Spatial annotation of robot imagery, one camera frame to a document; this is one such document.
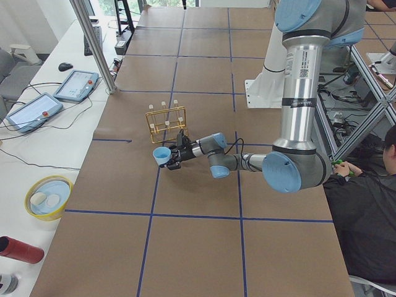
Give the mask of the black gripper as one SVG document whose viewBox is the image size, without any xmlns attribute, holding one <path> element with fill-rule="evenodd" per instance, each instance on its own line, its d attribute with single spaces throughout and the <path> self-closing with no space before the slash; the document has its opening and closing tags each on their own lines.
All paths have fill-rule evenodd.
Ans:
<svg viewBox="0 0 396 297">
<path fill-rule="evenodd" d="M 168 148 L 173 152 L 173 160 L 169 160 L 166 163 L 166 167 L 169 170 L 178 170 L 181 168 L 182 161 L 194 158 L 190 141 L 184 142 L 181 145 L 171 145 Z"/>
</svg>

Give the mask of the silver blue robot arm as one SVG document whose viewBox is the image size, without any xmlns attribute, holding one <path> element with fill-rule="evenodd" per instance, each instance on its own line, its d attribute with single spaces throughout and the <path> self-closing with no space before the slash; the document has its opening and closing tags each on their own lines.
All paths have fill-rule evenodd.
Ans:
<svg viewBox="0 0 396 297">
<path fill-rule="evenodd" d="M 365 1 L 280 1 L 275 26 L 286 49 L 280 137 L 269 154 L 227 155 L 222 133 L 190 141 L 183 133 L 167 148 L 163 166 L 206 156 L 214 178 L 234 170 L 261 172 L 278 192 L 297 192 L 316 187 L 330 176 L 329 159 L 316 149 L 311 132 L 317 106 L 322 50 L 360 41 L 364 31 Z"/>
</svg>

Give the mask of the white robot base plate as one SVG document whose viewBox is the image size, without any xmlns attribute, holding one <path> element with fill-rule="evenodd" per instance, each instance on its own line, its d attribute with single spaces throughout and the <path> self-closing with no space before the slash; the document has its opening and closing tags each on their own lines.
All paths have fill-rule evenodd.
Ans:
<svg viewBox="0 0 396 297">
<path fill-rule="evenodd" d="M 245 80 L 248 108 L 281 108 L 285 79 L 286 48 L 283 33 L 273 24 L 262 72 Z"/>
</svg>

